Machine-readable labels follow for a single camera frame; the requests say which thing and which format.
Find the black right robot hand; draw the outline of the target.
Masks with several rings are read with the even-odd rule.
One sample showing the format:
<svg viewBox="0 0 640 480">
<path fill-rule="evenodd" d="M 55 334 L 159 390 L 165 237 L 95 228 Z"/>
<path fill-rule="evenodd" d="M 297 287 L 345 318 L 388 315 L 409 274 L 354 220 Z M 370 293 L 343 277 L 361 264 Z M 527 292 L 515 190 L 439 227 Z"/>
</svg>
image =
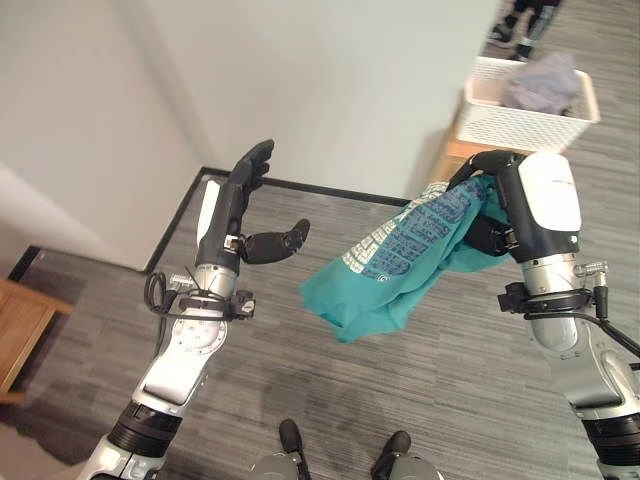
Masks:
<svg viewBox="0 0 640 480">
<path fill-rule="evenodd" d="M 517 263 L 579 251 L 579 199 L 564 156 L 551 151 L 480 152 L 456 171 L 447 188 L 475 173 L 493 181 L 506 219 L 477 215 L 464 237 L 469 246 L 495 257 L 510 254 Z"/>
</svg>

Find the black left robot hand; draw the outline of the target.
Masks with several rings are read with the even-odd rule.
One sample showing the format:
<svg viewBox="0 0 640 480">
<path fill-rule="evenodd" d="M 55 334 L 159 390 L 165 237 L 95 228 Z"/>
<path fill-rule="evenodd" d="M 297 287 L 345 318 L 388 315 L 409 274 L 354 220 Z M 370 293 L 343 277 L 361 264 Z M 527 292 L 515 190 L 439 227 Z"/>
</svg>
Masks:
<svg viewBox="0 0 640 480">
<path fill-rule="evenodd" d="M 299 220 L 287 232 L 242 234 L 242 220 L 250 196 L 263 184 L 274 146 L 275 142 L 268 139 L 252 147 L 220 187 L 211 221 L 198 242 L 197 267 L 218 265 L 238 272 L 240 262 L 276 263 L 294 255 L 305 243 L 310 230 L 307 219 Z"/>
</svg>

